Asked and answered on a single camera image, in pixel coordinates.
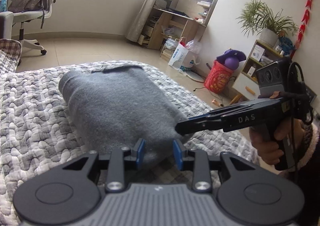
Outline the person's right hand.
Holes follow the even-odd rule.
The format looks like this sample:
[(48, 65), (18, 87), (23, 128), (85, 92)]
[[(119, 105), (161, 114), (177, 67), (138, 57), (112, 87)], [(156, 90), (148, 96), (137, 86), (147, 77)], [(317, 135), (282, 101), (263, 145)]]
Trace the person's right hand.
[[(291, 140), (291, 125), (289, 121), (281, 123), (274, 133), (276, 141), (282, 141), (285, 138)], [(249, 137), (252, 146), (257, 150), (258, 156), (268, 165), (275, 165), (280, 162), (280, 158), (284, 155), (284, 152), (279, 148), (279, 144), (274, 141), (267, 141), (263, 138), (263, 135), (254, 130), (249, 129)]]

